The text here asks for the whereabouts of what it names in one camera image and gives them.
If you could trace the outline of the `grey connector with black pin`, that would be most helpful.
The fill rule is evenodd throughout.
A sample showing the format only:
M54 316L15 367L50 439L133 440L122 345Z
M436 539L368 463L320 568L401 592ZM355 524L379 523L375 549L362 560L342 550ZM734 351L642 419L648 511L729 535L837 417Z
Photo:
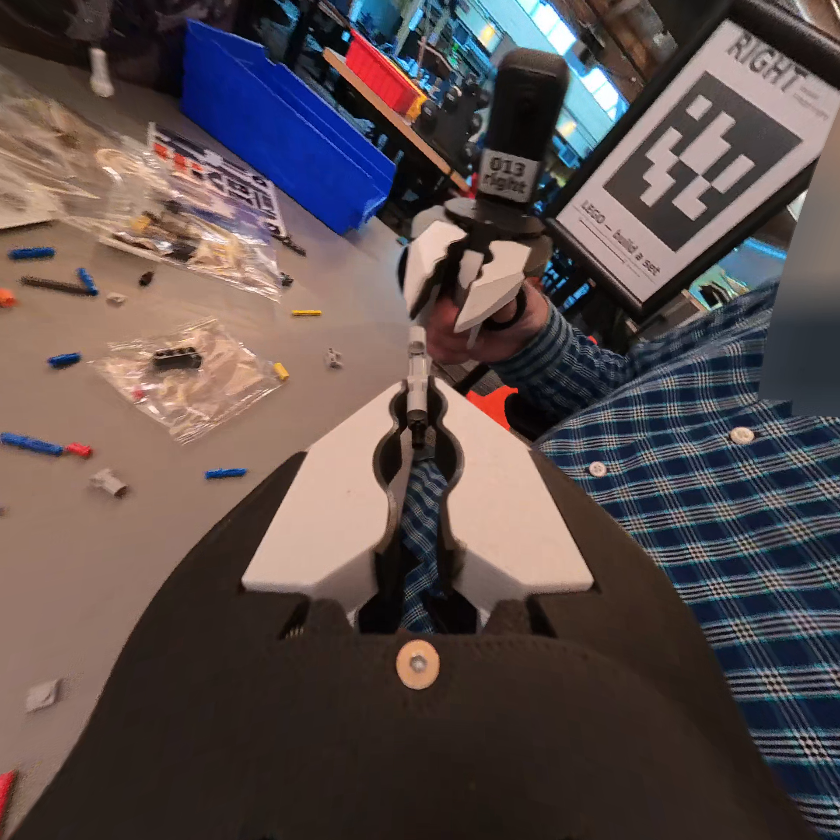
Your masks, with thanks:
M428 384L429 359L426 352L420 350L409 356L406 378L406 427L411 433L414 450L422 450L426 446Z

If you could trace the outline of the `person's right hand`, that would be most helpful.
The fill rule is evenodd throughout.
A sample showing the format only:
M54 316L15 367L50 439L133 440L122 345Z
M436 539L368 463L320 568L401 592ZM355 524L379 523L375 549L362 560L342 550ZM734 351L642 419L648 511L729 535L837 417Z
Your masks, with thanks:
M475 361L495 364L509 360L525 349L550 320L550 301L544 296L541 280L528 278L522 287L527 305L520 319L509 328L488 330L483 327L475 341L469 333L456 333L458 307L447 297L440 297L428 314L426 346L432 360L438 364L464 364Z

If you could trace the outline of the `sticker sheet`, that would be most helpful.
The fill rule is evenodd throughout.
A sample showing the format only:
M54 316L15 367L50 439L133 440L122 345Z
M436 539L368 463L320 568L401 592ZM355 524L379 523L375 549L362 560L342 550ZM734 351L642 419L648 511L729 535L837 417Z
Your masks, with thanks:
M262 174L237 164L199 143L156 123L149 122L147 144L169 171L182 181L202 185L261 215L272 233L288 235L277 190Z

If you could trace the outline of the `small clear plastic bag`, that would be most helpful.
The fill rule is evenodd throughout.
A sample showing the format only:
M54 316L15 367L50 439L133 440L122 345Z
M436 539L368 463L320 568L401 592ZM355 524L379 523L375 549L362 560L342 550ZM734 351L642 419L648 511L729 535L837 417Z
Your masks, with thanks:
M151 356L156 350L189 345L203 357L198 370L156 371ZM88 366L127 403L163 426L181 445L204 437L265 397L278 391L279 382L265 360L215 318L138 339L113 342ZM142 403L131 392L144 387Z

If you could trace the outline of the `black labelled equipment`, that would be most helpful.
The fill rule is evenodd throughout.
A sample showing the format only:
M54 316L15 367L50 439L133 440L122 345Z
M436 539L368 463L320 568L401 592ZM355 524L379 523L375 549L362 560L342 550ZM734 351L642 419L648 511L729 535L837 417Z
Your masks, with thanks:
M487 130L490 93L473 76L446 90L440 102L427 99L413 129L448 166L466 178L479 159L479 139Z

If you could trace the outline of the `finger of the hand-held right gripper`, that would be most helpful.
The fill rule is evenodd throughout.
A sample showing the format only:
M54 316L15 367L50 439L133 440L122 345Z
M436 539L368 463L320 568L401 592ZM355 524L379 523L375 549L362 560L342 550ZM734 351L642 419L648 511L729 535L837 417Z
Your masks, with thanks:
M489 244L490 260L475 250L465 251L460 262L456 301L455 333L474 331L517 296L525 279L531 247L510 240Z
M464 229L450 222L432 222L404 250L402 294L409 317L417 317L428 303L438 265L452 245L464 239Z

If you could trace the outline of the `blue plaid shirt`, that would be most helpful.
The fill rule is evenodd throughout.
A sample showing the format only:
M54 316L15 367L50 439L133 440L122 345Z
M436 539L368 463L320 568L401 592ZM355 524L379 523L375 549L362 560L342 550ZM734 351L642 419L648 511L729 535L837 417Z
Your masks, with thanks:
M779 285L633 346L638 377L538 449L667 574L783 790L838 838L839 422L759 397Z

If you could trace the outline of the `clear printed plastic bag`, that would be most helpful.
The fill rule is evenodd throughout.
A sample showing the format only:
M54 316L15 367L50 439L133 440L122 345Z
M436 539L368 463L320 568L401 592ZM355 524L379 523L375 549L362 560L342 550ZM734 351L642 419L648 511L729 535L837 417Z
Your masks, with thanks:
M49 209L52 222L99 231L113 187L139 152L2 68L1 207Z

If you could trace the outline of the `person's right forearm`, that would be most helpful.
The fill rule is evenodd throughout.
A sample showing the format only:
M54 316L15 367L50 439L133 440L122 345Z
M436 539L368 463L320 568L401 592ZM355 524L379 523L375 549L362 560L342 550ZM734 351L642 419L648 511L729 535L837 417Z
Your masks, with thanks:
M593 344L544 297L538 302L546 312L538 315L536 329L521 337L520 348L489 365L552 428L633 381L639 367L632 356Z

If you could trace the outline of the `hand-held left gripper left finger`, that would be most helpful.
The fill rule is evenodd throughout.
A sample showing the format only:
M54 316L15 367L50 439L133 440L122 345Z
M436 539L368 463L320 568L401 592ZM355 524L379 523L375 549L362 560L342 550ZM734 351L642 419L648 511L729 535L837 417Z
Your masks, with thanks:
M412 466L406 383L311 445L241 585L334 601L366 634L395 634L410 559L401 518Z

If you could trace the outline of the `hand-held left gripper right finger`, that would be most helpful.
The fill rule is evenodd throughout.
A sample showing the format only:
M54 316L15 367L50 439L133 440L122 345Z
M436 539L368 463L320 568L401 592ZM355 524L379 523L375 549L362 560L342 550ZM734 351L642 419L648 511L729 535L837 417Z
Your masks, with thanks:
M544 473L538 453L444 382L428 387L437 467L441 589L478 611L535 595L588 592L594 576Z

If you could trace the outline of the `blue plastic bin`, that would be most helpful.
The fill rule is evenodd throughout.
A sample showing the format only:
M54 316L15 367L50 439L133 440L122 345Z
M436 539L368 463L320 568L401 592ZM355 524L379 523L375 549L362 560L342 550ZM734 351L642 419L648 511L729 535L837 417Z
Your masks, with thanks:
M365 225L396 165L261 45L186 23L182 113L337 235Z

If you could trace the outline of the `clear bag of lego parts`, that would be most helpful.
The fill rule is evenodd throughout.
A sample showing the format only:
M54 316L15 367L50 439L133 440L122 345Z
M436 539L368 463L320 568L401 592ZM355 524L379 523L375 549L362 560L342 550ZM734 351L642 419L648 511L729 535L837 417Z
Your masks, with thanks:
M251 208L137 146L100 148L93 161L99 197L83 199L70 220L100 245L280 301L275 246Z

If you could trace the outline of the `red storage bin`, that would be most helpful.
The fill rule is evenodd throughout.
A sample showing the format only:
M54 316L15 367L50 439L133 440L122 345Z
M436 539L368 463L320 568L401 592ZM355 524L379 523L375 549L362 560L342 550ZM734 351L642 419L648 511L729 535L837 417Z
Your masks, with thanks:
M345 64L389 109L410 120L417 117L426 95L394 61L354 28Z

